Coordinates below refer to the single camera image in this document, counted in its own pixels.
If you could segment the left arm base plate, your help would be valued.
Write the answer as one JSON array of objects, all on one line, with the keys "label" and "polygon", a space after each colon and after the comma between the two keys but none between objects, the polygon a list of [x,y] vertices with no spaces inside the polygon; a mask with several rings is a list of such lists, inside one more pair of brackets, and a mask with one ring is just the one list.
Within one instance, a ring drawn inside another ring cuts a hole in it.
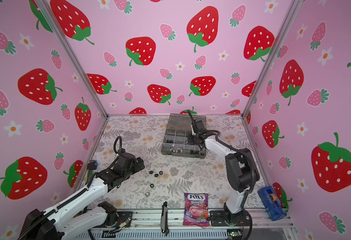
[{"label": "left arm base plate", "polygon": [[112,228],[115,229],[120,226],[120,224],[125,223],[124,228],[129,228],[132,221],[133,212],[118,211],[112,214],[108,214],[106,221],[96,226],[96,228]]}]

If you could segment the blue tape dispenser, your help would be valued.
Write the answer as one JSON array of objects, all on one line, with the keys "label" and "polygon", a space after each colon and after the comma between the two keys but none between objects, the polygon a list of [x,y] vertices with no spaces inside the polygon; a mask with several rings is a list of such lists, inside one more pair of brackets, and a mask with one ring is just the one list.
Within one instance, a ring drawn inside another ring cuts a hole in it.
[{"label": "blue tape dispenser", "polygon": [[287,213],[282,209],[281,202],[273,187],[261,188],[257,193],[272,221],[281,220],[287,216]]}]

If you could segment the silver wing nuts pile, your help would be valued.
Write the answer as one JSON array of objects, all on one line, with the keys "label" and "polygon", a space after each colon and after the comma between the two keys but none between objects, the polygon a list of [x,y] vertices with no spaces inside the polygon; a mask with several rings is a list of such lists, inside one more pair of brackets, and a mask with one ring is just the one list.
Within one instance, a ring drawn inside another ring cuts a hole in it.
[{"label": "silver wing nuts pile", "polygon": [[183,153],[183,148],[170,147],[172,153]]}]

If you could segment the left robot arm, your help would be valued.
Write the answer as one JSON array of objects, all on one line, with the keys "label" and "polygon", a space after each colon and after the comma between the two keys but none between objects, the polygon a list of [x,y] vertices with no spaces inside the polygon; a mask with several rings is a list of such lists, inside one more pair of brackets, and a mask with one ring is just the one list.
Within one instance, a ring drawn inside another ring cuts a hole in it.
[{"label": "left robot arm", "polygon": [[23,224],[21,240],[70,240],[112,219],[118,220],[117,209],[108,202],[81,212],[94,200],[120,187],[131,175],[145,168],[144,161],[129,153],[118,154],[106,169],[94,173],[87,185],[46,210],[31,211]]}]

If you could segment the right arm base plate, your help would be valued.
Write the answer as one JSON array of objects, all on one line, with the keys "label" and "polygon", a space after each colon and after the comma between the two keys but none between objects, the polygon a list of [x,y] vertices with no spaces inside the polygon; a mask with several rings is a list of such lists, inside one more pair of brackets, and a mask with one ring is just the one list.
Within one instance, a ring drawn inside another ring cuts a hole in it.
[{"label": "right arm base plate", "polygon": [[252,218],[246,210],[236,214],[228,210],[210,211],[207,219],[213,227],[250,227],[252,225]]}]

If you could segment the black utility knife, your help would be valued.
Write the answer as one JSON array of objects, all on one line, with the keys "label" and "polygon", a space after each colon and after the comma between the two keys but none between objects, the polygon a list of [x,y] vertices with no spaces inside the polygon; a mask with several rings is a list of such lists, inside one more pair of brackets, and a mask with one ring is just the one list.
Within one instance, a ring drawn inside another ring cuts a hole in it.
[{"label": "black utility knife", "polygon": [[162,205],[162,214],[161,214],[161,231],[166,237],[170,230],[168,227],[168,202],[164,202]]}]

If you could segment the Fox's candy bag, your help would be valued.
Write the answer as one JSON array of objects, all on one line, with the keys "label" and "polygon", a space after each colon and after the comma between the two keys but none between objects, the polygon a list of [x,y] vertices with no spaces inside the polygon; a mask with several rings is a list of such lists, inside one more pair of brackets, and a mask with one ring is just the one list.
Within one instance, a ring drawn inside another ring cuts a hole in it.
[{"label": "Fox's candy bag", "polygon": [[184,193],[183,225],[209,227],[208,194]]}]

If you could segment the grey plastic organizer box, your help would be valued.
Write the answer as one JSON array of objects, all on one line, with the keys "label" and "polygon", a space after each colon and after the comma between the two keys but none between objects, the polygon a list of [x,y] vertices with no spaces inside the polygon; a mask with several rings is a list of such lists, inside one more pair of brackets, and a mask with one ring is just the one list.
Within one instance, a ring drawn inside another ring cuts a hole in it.
[{"label": "grey plastic organizer box", "polygon": [[[189,134],[191,134],[191,119],[189,115],[170,114],[161,153],[165,156],[171,155],[176,157],[196,158],[190,153],[190,151],[205,151],[206,157],[206,149],[200,150],[198,146],[188,145],[187,137]],[[166,139],[174,139],[175,143],[165,143]],[[170,147],[183,148],[183,153],[172,153]]]}]

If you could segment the black nuts cluster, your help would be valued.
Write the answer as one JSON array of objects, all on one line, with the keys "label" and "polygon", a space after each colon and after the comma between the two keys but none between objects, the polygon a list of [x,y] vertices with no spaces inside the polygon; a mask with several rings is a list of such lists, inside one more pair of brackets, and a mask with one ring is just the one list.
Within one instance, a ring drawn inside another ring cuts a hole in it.
[{"label": "black nuts cluster", "polygon": [[149,171],[149,174],[157,178],[158,176],[163,175],[163,171],[159,171],[158,173],[155,173],[154,171]]}]

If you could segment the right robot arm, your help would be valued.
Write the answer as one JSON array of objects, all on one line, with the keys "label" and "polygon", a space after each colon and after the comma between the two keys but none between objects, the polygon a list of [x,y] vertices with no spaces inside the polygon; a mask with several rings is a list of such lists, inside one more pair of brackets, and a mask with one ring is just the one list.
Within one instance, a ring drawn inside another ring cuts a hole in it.
[{"label": "right robot arm", "polygon": [[251,150],[237,149],[219,139],[220,132],[207,130],[203,122],[191,119],[192,142],[224,158],[226,176],[231,186],[224,204],[226,221],[233,224],[244,215],[244,204],[260,179]]}]

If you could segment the hex key set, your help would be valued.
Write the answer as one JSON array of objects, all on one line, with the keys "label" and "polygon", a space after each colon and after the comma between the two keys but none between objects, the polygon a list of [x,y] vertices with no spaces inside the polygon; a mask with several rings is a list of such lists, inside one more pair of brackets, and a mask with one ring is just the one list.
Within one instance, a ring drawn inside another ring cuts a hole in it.
[{"label": "hex key set", "polygon": [[97,167],[98,167],[98,163],[95,160],[91,160],[87,164],[86,184],[89,183],[90,178],[92,177],[92,175],[95,172],[95,170],[97,169]]}]

